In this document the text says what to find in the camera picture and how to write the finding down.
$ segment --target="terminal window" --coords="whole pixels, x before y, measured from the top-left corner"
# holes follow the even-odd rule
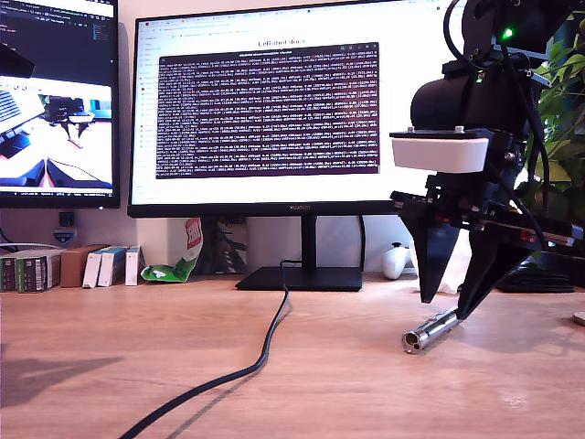
[[[156,178],[377,173],[378,51],[161,57]]]

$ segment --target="monitor stand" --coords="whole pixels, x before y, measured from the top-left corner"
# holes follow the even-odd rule
[[[362,272],[359,267],[317,267],[315,216],[301,217],[301,267],[284,268],[286,286],[291,291],[359,291]],[[279,291],[282,289],[280,267],[262,267],[236,284],[239,290]]]

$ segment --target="green plant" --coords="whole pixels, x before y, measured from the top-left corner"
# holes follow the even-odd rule
[[[551,82],[539,106],[550,160],[549,216],[585,227],[585,19],[573,35],[570,48],[563,48],[562,40],[554,41],[550,62],[536,72]],[[536,174],[543,176],[540,158]],[[542,214],[541,181],[523,202],[533,213]],[[574,250],[585,256],[582,242]]]

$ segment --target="monitor bezel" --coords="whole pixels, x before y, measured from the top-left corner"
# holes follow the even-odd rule
[[[248,14],[256,12],[271,12],[293,9],[321,8],[328,6],[364,5],[371,3],[395,3],[400,0],[362,0],[328,2],[306,5],[285,5],[261,7],[253,9],[234,9],[216,12],[195,14],[180,14],[174,16],[149,16],[136,18],[134,28],[134,59],[133,59],[133,99],[132,99],[132,132],[130,153],[130,179],[128,191],[127,214],[131,218],[189,218],[197,216],[237,215],[247,217],[289,217],[302,215],[386,215],[396,214],[399,210],[394,201],[388,200],[357,200],[357,201],[309,201],[289,203],[229,203],[229,204],[133,204],[133,166],[134,166],[134,130],[136,111],[136,68],[138,53],[139,26],[143,22],[157,20],[173,20],[178,18],[193,18],[199,16],[226,16],[233,14]]]
[[[57,196],[3,195],[0,193],[0,209],[119,209],[121,206],[120,182],[120,39],[118,0],[110,0],[113,6],[112,37],[116,69],[112,85],[112,196]]]

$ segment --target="white wall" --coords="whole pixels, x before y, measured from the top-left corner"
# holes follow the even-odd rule
[[[174,263],[184,250],[184,221],[182,219],[139,219],[126,216],[128,200],[128,168],[130,163],[131,77],[133,59],[134,20],[142,16],[257,8],[303,3],[325,3],[323,0],[217,0],[215,2],[187,0],[120,0],[120,105],[121,105],[121,181],[122,208],[119,210],[78,210],[78,243],[112,242],[130,245],[139,241],[149,263]],[[13,240],[54,243],[53,230],[59,224],[58,211],[2,211],[2,228]],[[317,223],[318,263],[321,265],[358,265],[359,228],[357,220],[321,218]],[[406,243],[408,231],[398,217],[367,217],[367,257],[369,271],[380,269],[384,251],[393,241]],[[300,256],[300,221],[298,218],[255,218],[249,220],[249,265],[255,269],[276,264],[282,258]]]

